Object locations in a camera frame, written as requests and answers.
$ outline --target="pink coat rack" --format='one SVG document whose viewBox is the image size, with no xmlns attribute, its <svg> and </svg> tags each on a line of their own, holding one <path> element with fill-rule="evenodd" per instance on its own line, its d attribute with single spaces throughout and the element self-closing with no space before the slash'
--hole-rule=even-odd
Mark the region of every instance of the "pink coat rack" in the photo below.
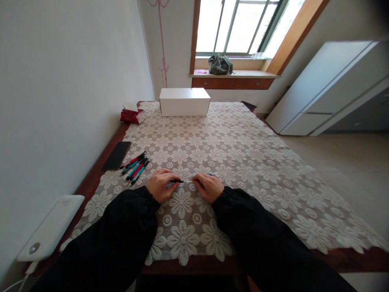
<svg viewBox="0 0 389 292">
<path fill-rule="evenodd" d="M 169 66 L 166 65 L 166 61 L 165 61 L 165 49 L 163 47 L 163 33 L 162 33 L 162 20 L 161 20 L 161 6 L 162 8 L 165 8 L 167 6 L 167 4 L 169 3 L 169 0 L 166 0 L 166 4 L 163 5 L 162 4 L 162 0 L 156 0 L 154 4 L 151 4 L 150 0 L 147 0 L 147 2 L 149 2 L 150 6 L 151 7 L 155 7 L 157 6 L 158 4 L 158 13 L 159 13 L 159 27 L 160 27 L 160 30 L 161 30 L 161 41 L 162 41 L 162 65 L 163 65 L 163 68 L 160 69 L 159 66 L 158 66 L 158 70 L 162 72 L 162 86 L 163 87 L 167 87 L 167 76 L 166 76 L 166 73 L 169 69 Z M 163 73 L 165 73 L 165 83 L 163 82 Z"/>
</svg>

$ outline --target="black sleeve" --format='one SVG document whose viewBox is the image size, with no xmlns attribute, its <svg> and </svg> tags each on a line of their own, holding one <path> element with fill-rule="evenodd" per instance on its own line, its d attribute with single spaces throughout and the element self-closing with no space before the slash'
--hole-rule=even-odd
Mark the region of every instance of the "black sleeve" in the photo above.
<svg viewBox="0 0 389 292">
<path fill-rule="evenodd" d="M 159 206 L 146 187 L 123 191 L 68 244 L 31 291 L 125 291 L 153 244 Z"/>
<path fill-rule="evenodd" d="M 240 189 L 225 187 L 212 204 L 255 284 L 267 291 L 355 291 L 281 220 Z"/>
</svg>

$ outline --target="pen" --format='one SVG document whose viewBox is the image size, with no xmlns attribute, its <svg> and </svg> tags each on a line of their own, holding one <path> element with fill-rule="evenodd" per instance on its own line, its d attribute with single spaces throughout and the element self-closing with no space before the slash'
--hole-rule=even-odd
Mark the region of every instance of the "pen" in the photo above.
<svg viewBox="0 0 389 292">
<path fill-rule="evenodd" d="M 141 163 L 141 165 L 139 167 L 137 167 L 137 170 L 135 172 L 132 172 L 131 174 L 129 174 L 129 176 L 126 178 L 126 181 L 128 181 L 129 183 L 134 179 L 134 177 L 138 174 L 138 172 L 142 169 L 142 167 L 145 167 L 145 163 L 147 161 L 149 161 L 149 158 L 146 157 L 145 158 L 146 160 L 143 161 L 143 163 Z"/>
<path fill-rule="evenodd" d="M 129 181 L 131 177 L 135 176 L 138 171 L 142 168 L 143 164 L 147 161 L 147 158 L 143 158 L 139 164 L 134 168 L 134 170 L 126 177 L 126 181 Z"/>
<path fill-rule="evenodd" d="M 127 168 L 131 163 L 133 163 L 133 162 L 139 160 L 141 157 L 145 156 L 145 153 L 146 153 L 146 151 L 144 151 L 142 154 L 140 154 L 137 157 L 135 157 L 133 160 L 131 160 L 127 164 L 123 164 L 121 167 L 118 168 L 118 170 L 121 170 L 123 168 Z"/>
<path fill-rule="evenodd" d="M 142 172 L 145 170 L 145 168 L 146 168 L 147 164 L 149 164 L 149 162 L 150 162 L 150 160 L 147 160 L 147 161 L 145 162 L 145 164 L 143 165 L 143 167 L 141 168 L 141 170 L 139 170 L 137 176 L 133 178 L 133 180 L 132 180 L 132 182 L 131 182 L 130 188 L 131 188 L 133 185 L 135 185 L 135 183 L 137 182 L 138 178 L 141 176 Z"/>
<path fill-rule="evenodd" d="M 137 161 L 135 161 L 133 164 L 131 164 L 130 166 L 128 166 L 124 171 L 122 171 L 122 174 L 121 174 L 120 176 L 126 174 L 127 171 L 129 171 L 133 166 L 137 165 L 138 163 L 139 163 L 139 161 L 137 160 Z"/>
<path fill-rule="evenodd" d="M 170 182 L 172 182 L 172 183 L 192 183 L 192 181 L 191 180 L 171 180 Z"/>
</svg>

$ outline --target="backpack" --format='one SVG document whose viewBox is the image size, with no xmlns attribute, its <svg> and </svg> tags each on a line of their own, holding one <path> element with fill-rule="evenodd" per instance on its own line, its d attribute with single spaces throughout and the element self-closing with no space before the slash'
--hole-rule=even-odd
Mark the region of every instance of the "backpack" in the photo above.
<svg viewBox="0 0 389 292">
<path fill-rule="evenodd" d="M 208 59 L 209 73 L 214 75 L 227 75 L 232 73 L 232 62 L 226 55 L 214 54 Z"/>
</svg>

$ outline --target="red tissue box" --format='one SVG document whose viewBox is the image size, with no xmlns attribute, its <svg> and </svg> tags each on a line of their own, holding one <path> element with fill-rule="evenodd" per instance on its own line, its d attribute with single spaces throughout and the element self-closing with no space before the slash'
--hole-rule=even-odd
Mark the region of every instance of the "red tissue box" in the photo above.
<svg viewBox="0 0 389 292">
<path fill-rule="evenodd" d="M 140 125 L 145 119 L 145 112 L 143 109 L 138 109 L 137 112 L 130 111 L 128 109 L 122 109 L 122 113 L 120 115 L 120 120 L 122 122 L 128 122 L 131 124 Z"/>
</svg>

